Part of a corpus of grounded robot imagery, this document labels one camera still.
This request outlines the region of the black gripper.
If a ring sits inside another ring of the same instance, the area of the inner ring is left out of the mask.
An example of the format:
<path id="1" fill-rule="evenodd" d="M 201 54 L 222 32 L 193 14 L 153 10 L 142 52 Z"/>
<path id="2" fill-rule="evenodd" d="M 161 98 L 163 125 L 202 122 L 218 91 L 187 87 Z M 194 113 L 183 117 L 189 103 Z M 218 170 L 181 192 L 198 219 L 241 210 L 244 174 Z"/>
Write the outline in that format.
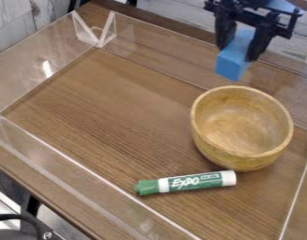
<path id="1" fill-rule="evenodd" d="M 205 7 L 215 16 L 215 45 L 223 50 L 244 23 L 256 29 L 246 61 L 254 62 L 276 36 L 290 38 L 297 20 L 304 15 L 300 6 L 288 0 L 206 0 Z"/>

